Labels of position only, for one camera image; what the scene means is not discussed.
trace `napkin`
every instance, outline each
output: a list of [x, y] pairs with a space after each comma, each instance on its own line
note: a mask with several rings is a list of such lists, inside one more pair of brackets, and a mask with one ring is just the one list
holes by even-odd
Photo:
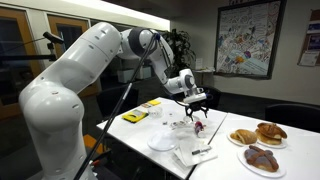
[[[192, 155], [193, 151], [199, 149], [207, 149], [211, 146], [211, 150]], [[181, 160], [181, 162], [185, 166], [193, 166], [195, 164], [199, 164], [204, 161], [208, 161], [210, 159], [214, 159], [218, 157], [217, 147], [214, 143], [210, 145], [204, 144], [202, 141], [194, 140], [194, 139], [184, 139], [179, 141], [179, 147], [174, 149], [174, 154]]]

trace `pastry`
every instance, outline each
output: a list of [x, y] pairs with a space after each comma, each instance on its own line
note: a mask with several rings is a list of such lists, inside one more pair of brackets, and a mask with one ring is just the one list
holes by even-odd
[[258, 124], [260, 133], [274, 139], [286, 139], [287, 134], [275, 123], [260, 123]]
[[249, 149], [244, 152], [244, 156], [247, 163], [256, 168], [269, 172], [276, 172], [279, 169], [277, 160], [270, 150], [264, 151], [256, 146], [250, 145]]
[[230, 135], [232, 139], [240, 141], [242, 144], [252, 144], [257, 142], [257, 135], [246, 129], [238, 129]]
[[279, 145], [281, 144], [281, 139], [275, 139], [275, 138], [270, 138], [268, 136], [263, 135], [259, 129], [256, 129], [256, 134], [258, 139], [261, 142], [264, 142], [266, 144], [271, 144], [271, 145]]

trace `white plate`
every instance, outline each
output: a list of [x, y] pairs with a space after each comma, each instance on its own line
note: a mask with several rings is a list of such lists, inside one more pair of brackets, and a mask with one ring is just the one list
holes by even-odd
[[234, 133], [234, 131], [230, 132], [230, 133], [227, 133], [227, 138], [234, 144], [238, 145], [238, 146], [248, 146], [248, 145], [253, 145], [253, 144], [256, 144], [256, 143], [252, 143], [252, 144], [242, 144], [240, 141], [238, 140], [235, 140], [235, 139], [232, 139], [230, 137], [230, 135]]
[[261, 145], [263, 145], [263, 146], [266, 146], [266, 147], [269, 147], [269, 148], [283, 149], [283, 148], [287, 147], [287, 141], [284, 140], [284, 139], [281, 140], [281, 144], [279, 144], [279, 145], [267, 144], [267, 143], [264, 143], [264, 142], [260, 141], [259, 139], [258, 139], [257, 142], [258, 142], [259, 144], [261, 144]]
[[157, 151], [169, 151], [175, 148], [177, 144], [178, 139], [171, 130], [156, 132], [148, 140], [148, 146]]
[[244, 157], [244, 152], [247, 149], [249, 149], [249, 146], [246, 146], [246, 147], [239, 149], [238, 159], [246, 168], [248, 168], [252, 172], [257, 173], [257, 174], [264, 176], [264, 177], [269, 177], [269, 178], [279, 178], [279, 177], [282, 177], [286, 174], [286, 170], [281, 166], [281, 162], [279, 162], [279, 157], [275, 154], [274, 154], [274, 156], [277, 159], [277, 162], [279, 164], [279, 169], [276, 172], [268, 172], [268, 171], [256, 168], [256, 167], [248, 164], [246, 158]]

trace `white table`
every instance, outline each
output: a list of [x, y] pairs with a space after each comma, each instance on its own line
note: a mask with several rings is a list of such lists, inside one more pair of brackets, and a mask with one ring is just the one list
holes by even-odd
[[[157, 100], [161, 102], [161, 104], [157, 106], [163, 109], [162, 118], [153, 119], [148, 116], [138, 123], [133, 124], [121, 119], [121, 115], [119, 115], [114, 119], [111, 127], [108, 130], [108, 134], [123, 142], [133, 150], [141, 153], [166, 171], [173, 173], [181, 179], [185, 179], [191, 172], [192, 166], [184, 166], [173, 153], [173, 149], [161, 152], [151, 149], [147, 144], [148, 140], [154, 135], [154, 133], [166, 130], [172, 131], [169, 125], [172, 122], [181, 121], [183, 120], [183, 117], [185, 117], [184, 107], [169, 99], [157, 98]], [[136, 109], [144, 112], [147, 112], [148, 110], [142, 106], [139, 106]], [[216, 110], [209, 110], [208, 118], [205, 118], [205, 115], [202, 111], [197, 111], [193, 114], [198, 116], [201, 122], [207, 126], [205, 128], [206, 138], [202, 139], [205, 143], [209, 143], [214, 133], [217, 131], [218, 127], [221, 125], [225, 116], [227, 115], [225, 112]], [[167, 125], [162, 124], [164, 120], [168, 122]], [[105, 124], [105, 122], [100, 123], [98, 127], [103, 129]], [[176, 129], [174, 130], [174, 133], [178, 139], [190, 137], [195, 139], [197, 138], [193, 128]]]
[[[268, 179], [268, 177], [263, 177], [247, 169], [237, 157], [237, 152], [241, 147], [231, 143], [226, 137], [231, 131], [239, 128], [254, 131], [260, 122], [263, 121], [228, 113], [211, 142], [217, 146], [218, 158], [197, 165], [190, 180]], [[258, 146], [272, 150], [279, 161], [280, 168], [286, 170], [286, 174], [279, 179], [320, 179], [320, 134], [278, 125], [288, 135], [287, 146], [283, 149]]]

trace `wall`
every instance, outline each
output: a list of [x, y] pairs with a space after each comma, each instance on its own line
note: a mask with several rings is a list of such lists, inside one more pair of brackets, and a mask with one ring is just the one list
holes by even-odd
[[[90, 2], [87, 6], [71, 2]], [[117, 6], [94, 6], [102, 3], [98, 0], [0, 0], [0, 6], [23, 9], [27, 11], [31, 32], [34, 39], [42, 38], [46, 31], [50, 32], [47, 14], [57, 14], [78, 19], [97, 19], [101, 21], [115, 22], [132, 26], [149, 27], [157, 30], [169, 30], [170, 21], [155, 16], [147, 15], [137, 11], [122, 8], [120, 12], [114, 12]], [[49, 54], [47, 41], [37, 41], [36, 47], [39, 54]], [[48, 67], [51, 62], [42, 61], [43, 68]]]
[[[218, 7], [228, 0], [192, 5], [183, 18], [171, 21], [172, 28], [191, 35], [192, 49], [213, 66]], [[223, 92], [320, 105], [320, 66], [297, 66], [311, 9], [320, 9], [319, 0], [287, 0], [271, 80], [205, 76], [205, 84]]]

